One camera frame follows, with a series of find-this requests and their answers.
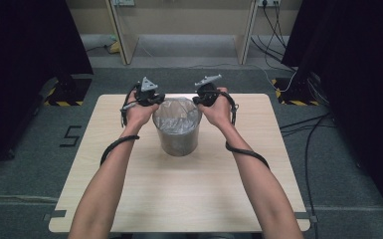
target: hand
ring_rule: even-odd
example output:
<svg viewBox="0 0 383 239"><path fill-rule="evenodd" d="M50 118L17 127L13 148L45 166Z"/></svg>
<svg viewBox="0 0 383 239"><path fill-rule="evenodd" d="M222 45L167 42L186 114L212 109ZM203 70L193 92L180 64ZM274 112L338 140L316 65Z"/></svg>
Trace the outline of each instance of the hand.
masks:
<svg viewBox="0 0 383 239"><path fill-rule="evenodd" d="M135 101L135 93L136 91L132 91L129 95L129 103ZM150 120L151 115L157 111L157 109L159 109L158 104L154 104L149 107L143 107L139 103L136 103L134 107L129 108L126 112L126 119L128 121L127 126L133 125L142 127Z"/></svg>
<svg viewBox="0 0 383 239"><path fill-rule="evenodd" d="M218 88L218 90L221 92L228 91L226 88ZM231 124L231 105L224 96L219 95L216 102L210 107L204 107L201 104L197 107L212 125L221 128Z"/></svg>

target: light wood tabletop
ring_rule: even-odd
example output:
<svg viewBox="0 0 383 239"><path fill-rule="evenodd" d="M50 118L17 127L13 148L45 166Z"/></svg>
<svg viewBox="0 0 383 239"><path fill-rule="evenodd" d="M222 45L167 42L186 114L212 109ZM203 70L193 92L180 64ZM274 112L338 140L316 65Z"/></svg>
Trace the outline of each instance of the light wood tabletop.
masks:
<svg viewBox="0 0 383 239"><path fill-rule="evenodd" d="M167 98L195 95L167 95ZM270 99L262 94L231 94L236 128L269 163L293 211L306 214ZM120 135L119 109L125 95L103 95L86 129L51 218L52 232L69 232L77 205L99 167L102 153ZM160 146L150 120L139 133L129 160L112 232L257 232L256 214L244 190L234 157L221 133L201 119L198 146L175 157ZM308 219L298 219L302 231Z"/></svg>

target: trash bin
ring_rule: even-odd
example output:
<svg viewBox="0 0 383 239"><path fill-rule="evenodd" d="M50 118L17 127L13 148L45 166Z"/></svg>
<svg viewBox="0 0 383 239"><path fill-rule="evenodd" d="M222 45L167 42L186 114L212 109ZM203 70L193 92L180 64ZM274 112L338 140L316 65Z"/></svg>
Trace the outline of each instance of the trash bin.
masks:
<svg viewBox="0 0 383 239"><path fill-rule="evenodd" d="M201 112L186 98L165 99L153 114L153 122L163 150L172 156L185 156L198 144Z"/></svg>

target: person's right arm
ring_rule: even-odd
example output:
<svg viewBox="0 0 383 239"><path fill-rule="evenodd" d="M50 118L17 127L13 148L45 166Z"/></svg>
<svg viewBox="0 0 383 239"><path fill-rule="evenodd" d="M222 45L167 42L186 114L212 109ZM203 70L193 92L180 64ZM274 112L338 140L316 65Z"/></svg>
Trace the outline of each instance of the person's right arm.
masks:
<svg viewBox="0 0 383 239"><path fill-rule="evenodd" d="M209 108L198 106L231 147L252 150L230 122L230 105L219 96ZM267 239L303 238L287 196L271 171L258 159L233 152L244 188Z"/></svg>

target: person's left hand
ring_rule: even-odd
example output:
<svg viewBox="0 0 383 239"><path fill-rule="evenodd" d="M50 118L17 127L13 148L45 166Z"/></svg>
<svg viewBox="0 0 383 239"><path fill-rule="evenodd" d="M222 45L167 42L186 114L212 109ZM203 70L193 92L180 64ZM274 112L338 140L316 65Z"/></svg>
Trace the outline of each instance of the person's left hand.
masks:
<svg viewBox="0 0 383 239"><path fill-rule="evenodd" d="M132 91L129 95L128 102L134 102L135 101L135 93L136 91ZM158 104L154 104L149 107L143 107L139 103L136 103L136 105L132 108L129 108L126 112L126 119L128 122L128 125L135 125L138 127L142 127L145 125L149 120L151 115L159 109Z"/></svg>

